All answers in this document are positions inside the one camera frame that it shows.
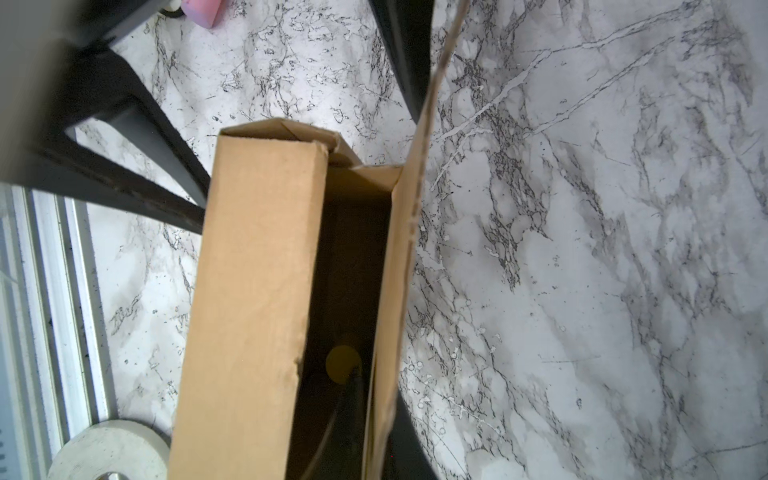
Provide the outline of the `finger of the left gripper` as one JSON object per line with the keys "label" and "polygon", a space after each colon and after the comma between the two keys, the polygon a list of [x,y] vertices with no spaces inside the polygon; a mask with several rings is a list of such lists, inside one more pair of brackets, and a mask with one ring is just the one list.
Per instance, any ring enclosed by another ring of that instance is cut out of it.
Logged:
{"label": "finger of the left gripper", "polygon": [[431,76],[434,0],[369,0],[394,76],[415,123]]}

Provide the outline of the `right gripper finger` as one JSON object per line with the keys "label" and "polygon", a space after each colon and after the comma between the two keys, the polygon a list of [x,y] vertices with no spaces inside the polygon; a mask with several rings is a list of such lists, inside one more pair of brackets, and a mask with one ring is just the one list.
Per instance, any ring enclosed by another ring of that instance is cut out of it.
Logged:
{"label": "right gripper finger", "polygon": [[436,480],[432,465],[412,423],[402,393],[398,393],[395,419],[387,441],[383,478]]}

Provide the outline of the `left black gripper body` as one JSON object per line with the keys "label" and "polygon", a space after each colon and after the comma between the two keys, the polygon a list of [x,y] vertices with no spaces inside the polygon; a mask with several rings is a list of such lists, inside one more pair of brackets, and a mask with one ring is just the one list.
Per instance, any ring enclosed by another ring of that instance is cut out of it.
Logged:
{"label": "left black gripper body", "polygon": [[[201,233],[210,175],[113,44],[158,13],[166,1],[81,1],[45,42],[49,78],[41,105],[1,158],[1,180],[134,213]],[[160,185],[80,145],[82,122],[106,123],[160,166],[185,192]]]}

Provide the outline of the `small yellow bottle cap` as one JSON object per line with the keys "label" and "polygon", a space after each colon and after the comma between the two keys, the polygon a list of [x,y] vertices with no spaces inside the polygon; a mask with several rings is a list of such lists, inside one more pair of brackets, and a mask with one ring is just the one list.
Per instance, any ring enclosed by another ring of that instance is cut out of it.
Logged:
{"label": "small yellow bottle cap", "polygon": [[344,385],[353,371],[362,365],[358,351],[352,346],[334,346],[326,356],[325,370],[328,377],[338,385]]}

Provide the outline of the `brown cardboard box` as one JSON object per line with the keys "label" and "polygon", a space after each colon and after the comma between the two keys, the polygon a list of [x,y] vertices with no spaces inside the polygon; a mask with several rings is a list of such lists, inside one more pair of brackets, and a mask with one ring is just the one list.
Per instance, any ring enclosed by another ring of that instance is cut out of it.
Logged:
{"label": "brown cardboard box", "polygon": [[[468,8],[403,164],[288,119],[220,132],[170,478],[384,479],[437,94]],[[362,360],[344,385],[325,370],[340,344]]]}

